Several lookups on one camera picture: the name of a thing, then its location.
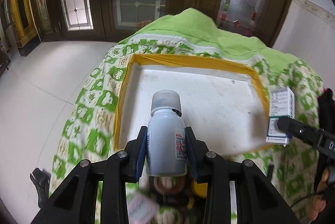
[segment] tile floor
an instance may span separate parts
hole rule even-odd
[[[115,43],[42,43],[0,78],[0,197],[18,224],[39,211],[29,174],[51,172],[61,132],[95,65]]]

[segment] green and white tablecloth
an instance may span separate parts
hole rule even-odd
[[[105,160],[113,154],[113,121],[120,87],[132,54],[185,54],[230,60],[257,71],[267,93],[289,86],[295,94],[295,118],[317,127],[318,101],[323,87],[320,77],[296,57],[267,48],[259,39],[217,29],[204,14],[187,9],[162,17],[121,41],[106,54],[81,90],[66,122],[54,156],[50,194],[82,159]],[[297,139],[286,146],[273,146],[237,155],[233,160],[252,159],[267,173],[274,164],[272,183],[288,204],[313,191],[318,153]],[[96,220],[99,222],[101,187],[98,188]],[[309,201],[294,207],[303,219]],[[232,211],[232,222],[236,212]]]

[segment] white tray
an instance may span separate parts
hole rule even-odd
[[[120,148],[148,125],[152,95],[162,89],[180,95],[185,126],[209,150],[229,156],[267,145],[266,115],[248,75],[134,63],[122,109]]]

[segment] patterned cloth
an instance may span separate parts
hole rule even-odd
[[[198,46],[182,37],[166,35],[137,34],[110,49],[89,76],[66,122],[54,156],[50,194],[80,160],[96,162],[115,153],[113,121],[128,61],[132,54],[151,53],[197,55],[227,60],[215,47]],[[248,60],[235,62],[253,68],[267,94],[272,89],[289,86],[295,94],[296,119],[318,126],[317,96],[322,92],[322,81],[303,60],[287,65],[277,76],[272,73],[267,60],[259,54]],[[318,153],[297,139],[293,139],[287,147],[275,145],[254,153],[237,155],[232,159],[238,162],[252,159],[264,173],[267,173],[270,163],[274,164],[272,183],[288,204],[313,190]],[[97,222],[100,218],[101,188],[100,183]],[[294,212],[300,219],[307,215],[307,202],[294,207]],[[235,221],[236,211],[233,209],[232,222]]]

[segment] bottle neck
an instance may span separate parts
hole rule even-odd
[[[164,108],[164,109],[158,109],[158,110],[155,110],[155,111],[153,112],[152,116],[154,116],[155,114],[163,113],[163,112],[169,112],[169,113],[176,114],[172,109]]]

